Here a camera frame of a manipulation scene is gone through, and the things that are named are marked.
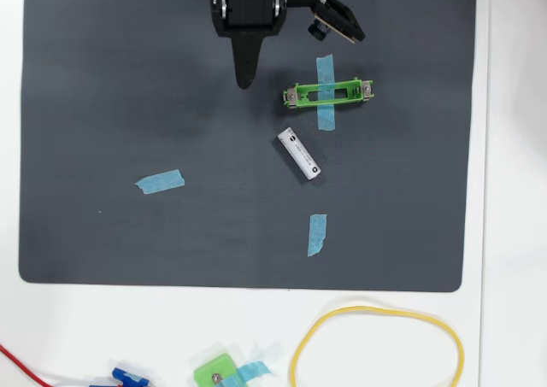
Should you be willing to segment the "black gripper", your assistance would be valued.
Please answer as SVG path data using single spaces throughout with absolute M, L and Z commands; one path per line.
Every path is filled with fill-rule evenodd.
M 238 87 L 248 89 L 253 83 L 260 51 L 262 37 L 272 37 L 279 34 L 284 22 L 278 22 L 266 26 L 228 26 L 217 27 L 220 37 L 233 37 L 232 54 L 234 60 L 235 75 Z

